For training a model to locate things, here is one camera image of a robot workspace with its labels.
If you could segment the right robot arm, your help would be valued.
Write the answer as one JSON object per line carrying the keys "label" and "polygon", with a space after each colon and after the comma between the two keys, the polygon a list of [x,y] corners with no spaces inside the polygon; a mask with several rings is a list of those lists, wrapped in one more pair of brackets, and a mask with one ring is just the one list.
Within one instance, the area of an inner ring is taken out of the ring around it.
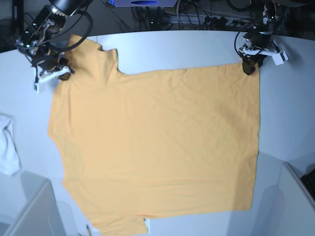
{"label": "right robot arm", "polygon": [[[54,78],[67,80],[75,73],[68,66],[64,54],[78,47],[91,33],[94,23],[87,12],[91,3],[91,0],[51,0],[17,38],[15,45],[18,51],[35,69],[35,85]],[[80,15],[88,20],[86,33],[71,46],[59,48],[52,45],[51,42],[62,35],[66,20],[73,15]]]}

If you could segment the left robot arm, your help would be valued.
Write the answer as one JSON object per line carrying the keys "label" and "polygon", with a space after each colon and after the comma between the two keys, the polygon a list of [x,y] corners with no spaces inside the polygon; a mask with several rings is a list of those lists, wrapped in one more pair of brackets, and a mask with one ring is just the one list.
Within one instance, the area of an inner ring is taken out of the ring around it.
{"label": "left robot arm", "polygon": [[288,56],[278,46],[273,34],[282,24],[287,7],[302,7],[314,3],[313,0],[253,0],[249,10],[253,11],[254,21],[243,36],[243,46],[235,50],[242,59],[243,72],[251,75],[256,66],[263,65],[266,57],[271,57],[275,65],[284,64]]}

